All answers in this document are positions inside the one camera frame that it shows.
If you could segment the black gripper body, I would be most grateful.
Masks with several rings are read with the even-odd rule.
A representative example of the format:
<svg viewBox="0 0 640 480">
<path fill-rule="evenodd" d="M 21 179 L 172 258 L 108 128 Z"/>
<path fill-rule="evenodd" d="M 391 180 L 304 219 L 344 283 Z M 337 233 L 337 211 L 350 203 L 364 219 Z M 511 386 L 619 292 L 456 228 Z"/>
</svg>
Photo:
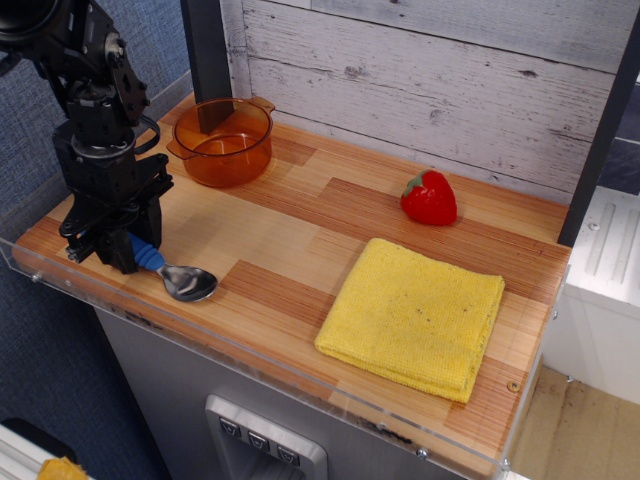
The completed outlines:
<svg viewBox="0 0 640 480">
<path fill-rule="evenodd" d="M 139 159 L 160 140 L 156 124 L 148 128 L 154 135 L 141 145 L 129 131 L 116 145 L 81 143 L 70 124 L 54 130 L 53 144 L 73 205 L 59 227 L 68 242 L 67 255 L 82 262 L 96 253 L 99 235 L 124 229 L 136 220 L 139 202 L 160 197 L 173 186 L 167 173 L 168 156 L 156 153 Z"/>
</svg>

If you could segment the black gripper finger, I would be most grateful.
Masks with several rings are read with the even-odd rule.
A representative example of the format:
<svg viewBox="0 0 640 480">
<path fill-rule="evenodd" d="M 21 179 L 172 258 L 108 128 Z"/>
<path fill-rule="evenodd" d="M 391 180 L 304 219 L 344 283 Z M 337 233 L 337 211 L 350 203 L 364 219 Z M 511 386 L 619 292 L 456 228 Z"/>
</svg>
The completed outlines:
<svg viewBox="0 0 640 480">
<path fill-rule="evenodd" d="M 130 232 L 159 248 L 162 242 L 162 211 L 158 197 L 139 202 L 136 220 L 130 225 Z"/>
<path fill-rule="evenodd" d="M 99 235 L 96 253 L 105 265 L 117 269 L 122 274 L 137 271 L 129 232 L 124 229 L 106 231 Z"/>
</svg>

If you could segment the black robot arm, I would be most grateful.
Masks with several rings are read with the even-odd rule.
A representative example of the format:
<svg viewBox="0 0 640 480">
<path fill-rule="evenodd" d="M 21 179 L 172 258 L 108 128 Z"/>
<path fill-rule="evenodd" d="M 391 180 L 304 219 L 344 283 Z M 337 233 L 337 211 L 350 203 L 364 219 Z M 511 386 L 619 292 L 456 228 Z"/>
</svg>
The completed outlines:
<svg viewBox="0 0 640 480">
<path fill-rule="evenodd" d="M 1 50 L 2 73 L 31 61 L 66 116 L 53 144 L 74 198 L 59 228 L 69 259 L 161 273 L 160 198 L 173 182 L 167 156 L 147 153 L 159 139 L 136 143 L 135 127 L 159 128 L 112 19 L 94 1 L 4 1 Z"/>
</svg>

